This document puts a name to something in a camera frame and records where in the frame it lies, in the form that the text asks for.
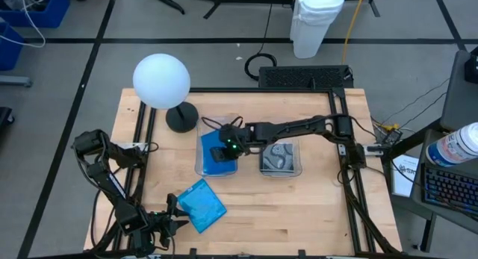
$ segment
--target table leg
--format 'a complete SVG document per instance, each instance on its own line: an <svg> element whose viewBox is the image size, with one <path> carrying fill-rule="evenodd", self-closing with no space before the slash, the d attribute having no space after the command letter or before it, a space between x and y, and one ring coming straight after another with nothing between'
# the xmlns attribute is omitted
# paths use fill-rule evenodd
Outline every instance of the table leg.
<svg viewBox="0 0 478 259"><path fill-rule="evenodd" d="M436 214L432 214L432 218L426 221L425 230L423 232L423 238L421 244L415 245L414 248L419 249L422 252L430 252L432 246L433 231L435 230Z"/></svg>
<svg viewBox="0 0 478 259"><path fill-rule="evenodd" d="M409 149L421 144L425 140L426 131L433 129L436 131L443 131L444 129L440 126L440 119L438 118L434 122L430 123L425 128L419 130L419 132L407 137L401 142L397 143L393 149L390 151L390 159L394 159L399 155L405 154Z"/></svg>

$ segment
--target white trash can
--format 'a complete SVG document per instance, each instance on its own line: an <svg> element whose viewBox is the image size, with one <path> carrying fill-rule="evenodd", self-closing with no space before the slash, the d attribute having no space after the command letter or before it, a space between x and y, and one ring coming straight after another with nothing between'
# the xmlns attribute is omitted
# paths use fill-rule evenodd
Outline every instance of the white trash can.
<svg viewBox="0 0 478 259"><path fill-rule="evenodd" d="M297 58L316 55L330 24L340 13L344 0L296 0L291 40Z"/></svg>

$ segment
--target blue towel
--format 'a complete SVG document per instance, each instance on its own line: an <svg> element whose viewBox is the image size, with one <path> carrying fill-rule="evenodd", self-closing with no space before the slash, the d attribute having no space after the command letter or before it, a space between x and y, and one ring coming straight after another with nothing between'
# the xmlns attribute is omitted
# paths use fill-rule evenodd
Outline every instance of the blue towel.
<svg viewBox="0 0 478 259"><path fill-rule="evenodd" d="M238 163L235 160L216 162L212 158L210 149L212 147L226 147L219 141L219 131L212 131L201 136L202 143L202 174L203 175L228 175L238 170Z"/></svg>
<svg viewBox="0 0 478 259"><path fill-rule="evenodd" d="M227 212L204 179L182 193L178 202L200 234Z"/></svg>

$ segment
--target blue container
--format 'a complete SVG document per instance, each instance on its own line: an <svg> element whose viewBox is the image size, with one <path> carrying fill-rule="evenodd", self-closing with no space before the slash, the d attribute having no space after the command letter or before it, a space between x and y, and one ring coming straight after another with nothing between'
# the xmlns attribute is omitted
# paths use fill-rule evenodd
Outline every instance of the blue container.
<svg viewBox="0 0 478 259"><path fill-rule="evenodd" d="M23 43L23 38L6 22L0 22L0 34L10 40ZM20 44L0 38L0 70L9 70L15 67L22 47Z"/></svg>
<svg viewBox="0 0 478 259"><path fill-rule="evenodd" d="M38 28L58 28L69 7L69 0L46 0L48 4L41 12L29 11L31 21ZM31 27L25 12L18 10L0 10L0 17L15 27Z"/></svg>

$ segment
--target white spherical lamp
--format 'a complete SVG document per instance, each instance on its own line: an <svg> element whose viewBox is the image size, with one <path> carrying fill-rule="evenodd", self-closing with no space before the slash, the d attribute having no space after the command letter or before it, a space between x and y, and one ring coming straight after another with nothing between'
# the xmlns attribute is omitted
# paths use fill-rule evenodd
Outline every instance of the white spherical lamp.
<svg viewBox="0 0 478 259"><path fill-rule="evenodd" d="M190 77L184 64L168 54L152 54L136 66L133 87L146 105L169 109L166 123L175 132L187 132L196 126L197 109L184 100L190 89Z"/></svg>

